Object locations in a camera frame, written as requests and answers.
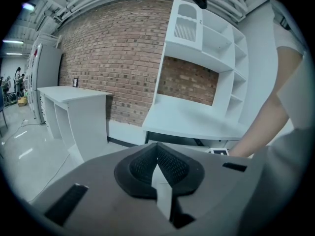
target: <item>black slot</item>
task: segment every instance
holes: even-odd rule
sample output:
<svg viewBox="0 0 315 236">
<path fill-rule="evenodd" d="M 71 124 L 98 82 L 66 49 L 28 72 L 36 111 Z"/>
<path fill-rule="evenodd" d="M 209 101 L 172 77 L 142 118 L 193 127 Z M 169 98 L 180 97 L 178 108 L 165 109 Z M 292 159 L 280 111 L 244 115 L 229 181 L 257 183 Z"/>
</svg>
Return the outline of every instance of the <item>black slot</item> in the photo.
<svg viewBox="0 0 315 236">
<path fill-rule="evenodd" d="M 183 213 L 181 205 L 179 204 L 177 197 L 172 197 L 172 207 L 171 207 L 171 214 L 170 214 L 169 221 L 177 229 L 179 229 L 195 221 L 195 218 L 193 218 L 189 214 Z"/>
<path fill-rule="evenodd" d="M 62 226 L 75 207 L 78 205 L 88 187 L 74 184 L 66 193 L 62 195 L 45 213 L 45 216 Z"/>
<path fill-rule="evenodd" d="M 235 163 L 223 163 L 222 166 L 229 169 L 236 170 L 236 171 L 241 171 L 241 172 L 244 172 L 247 168 L 247 166 L 235 164 Z"/>
<path fill-rule="evenodd" d="M 195 140 L 195 142 L 197 143 L 198 146 L 203 146 L 204 147 L 202 141 L 200 141 L 198 138 L 195 138 L 194 140 Z"/>
</svg>

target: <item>ceiling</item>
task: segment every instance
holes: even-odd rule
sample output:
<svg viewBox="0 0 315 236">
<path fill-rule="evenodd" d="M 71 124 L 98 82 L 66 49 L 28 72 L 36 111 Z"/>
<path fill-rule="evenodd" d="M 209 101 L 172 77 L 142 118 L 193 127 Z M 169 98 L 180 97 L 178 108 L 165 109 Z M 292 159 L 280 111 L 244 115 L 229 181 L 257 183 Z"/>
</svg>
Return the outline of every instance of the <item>ceiling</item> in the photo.
<svg viewBox="0 0 315 236">
<path fill-rule="evenodd" d="M 3 43 L 0 55 L 22 53 L 27 57 L 40 32 L 51 34 L 62 24 L 98 5 L 114 0 L 30 0 L 34 11 L 22 9 L 5 39 L 23 41 L 24 44 Z M 230 22 L 239 22 L 246 14 L 266 0 L 208 0 L 208 9 Z"/>
</svg>

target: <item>black rubber pad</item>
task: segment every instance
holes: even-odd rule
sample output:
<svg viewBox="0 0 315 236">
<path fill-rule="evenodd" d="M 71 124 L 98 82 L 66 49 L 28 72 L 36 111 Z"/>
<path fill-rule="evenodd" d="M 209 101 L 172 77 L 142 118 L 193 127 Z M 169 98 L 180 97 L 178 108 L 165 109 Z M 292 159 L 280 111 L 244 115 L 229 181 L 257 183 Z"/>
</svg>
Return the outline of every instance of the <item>black rubber pad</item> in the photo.
<svg viewBox="0 0 315 236">
<path fill-rule="evenodd" d="M 116 182 L 132 197 L 156 199 L 157 192 L 151 183 L 157 165 L 172 187 L 174 197 L 192 194 L 204 178 L 199 162 L 162 143 L 152 143 L 116 165 Z"/>
<path fill-rule="evenodd" d="M 236 171 L 241 171 L 241 172 L 244 172 L 247 168 L 247 166 L 236 164 L 236 163 L 223 163 L 222 166 L 229 169 L 236 170 Z"/>
<path fill-rule="evenodd" d="M 74 184 L 66 193 L 62 195 L 45 213 L 45 216 L 62 226 L 80 200 L 87 192 L 88 187 Z"/>
</svg>

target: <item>white wall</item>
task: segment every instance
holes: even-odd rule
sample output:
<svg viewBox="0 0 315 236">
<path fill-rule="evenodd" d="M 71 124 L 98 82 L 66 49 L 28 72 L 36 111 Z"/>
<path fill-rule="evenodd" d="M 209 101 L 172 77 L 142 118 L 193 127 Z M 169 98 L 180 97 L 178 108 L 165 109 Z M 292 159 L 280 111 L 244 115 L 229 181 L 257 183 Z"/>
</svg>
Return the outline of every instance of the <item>white wall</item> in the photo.
<svg viewBox="0 0 315 236">
<path fill-rule="evenodd" d="M 249 53 L 248 90 L 239 122 L 249 127 L 274 87 L 278 71 L 278 55 L 273 30 L 274 12 L 270 3 L 253 11 L 240 23 L 247 38 Z M 293 130 L 291 120 L 270 142 Z"/>
<path fill-rule="evenodd" d="M 26 58 L 3 58 L 1 63 L 1 72 L 0 75 L 3 76 L 3 80 L 5 80 L 8 76 L 11 77 L 11 88 L 9 92 L 14 92 L 14 83 L 13 78 L 15 75 L 15 71 L 18 67 L 21 68 L 20 75 L 25 73 L 27 66 Z"/>
</svg>

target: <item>cubby compartment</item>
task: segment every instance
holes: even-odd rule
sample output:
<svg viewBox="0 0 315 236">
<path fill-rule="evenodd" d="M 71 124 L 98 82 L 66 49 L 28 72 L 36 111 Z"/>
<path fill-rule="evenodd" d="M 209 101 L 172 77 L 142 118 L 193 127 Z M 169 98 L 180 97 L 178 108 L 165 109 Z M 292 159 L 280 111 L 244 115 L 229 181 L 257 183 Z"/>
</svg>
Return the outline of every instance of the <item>cubby compartment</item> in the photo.
<svg viewBox="0 0 315 236">
<path fill-rule="evenodd" d="M 74 137 L 72 135 L 68 112 L 67 110 L 59 107 L 55 104 L 56 116 L 58 121 L 58 126 L 60 129 L 61 136 L 63 138 L 63 142 L 67 149 L 71 148 L 75 145 Z"/>
<path fill-rule="evenodd" d="M 245 36 L 237 30 L 235 27 L 233 27 L 233 36 L 234 36 L 234 43 L 239 45 L 239 43 L 245 39 Z"/>
<path fill-rule="evenodd" d="M 222 72 L 219 74 L 217 90 L 212 106 L 217 110 L 217 113 L 220 116 L 224 116 L 229 105 L 233 80 L 233 71 Z"/>
<path fill-rule="evenodd" d="M 176 20 L 174 36 L 195 42 L 196 30 L 197 30 L 196 22 L 178 17 Z"/>
<path fill-rule="evenodd" d="M 180 4 L 178 6 L 178 14 L 188 18 L 197 19 L 196 9 L 189 4 Z"/>
<path fill-rule="evenodd" d="M 240 56 L 235 60 L 235 72 L 237 72 L 240 77 L 248 77 L 248 57 Z"/>
<path fill-rule="evenodd" d="M 232 95 L 234 95 L 235 97 L 241 100 L 244 100 L 245 94 L 246 94 L 246 82 L 234 80 Z"/>
<path fill-rule="evenodd" d="M 234 58 L 233 52 L 230 49 L 231 46 L 232 42 L 223 35 L 208 27 L 203 28 L 202 51 L 204 53 L 214 56 L 222 62 L 229 64 L 230 58 Z"/>
<path fill-rule="evenodd" d="M 225 117 L 231 121 L 237 122 L 243 107 L 243 102 L 239 99 L 231 97 L 230 102 L 227 107 Z"/>
<path fill-rule="evenodd" d="M 228 37 L 228 32 L 226 30 L 229 26 L 229 23 L 226 20 L 217 16 L 216 14 L 209 13 L 207 10 L 202 11 L 202 19 L 204 26 L 209 27 L 216 32 L 219 32 L 222 35 Z"/>
</svg>

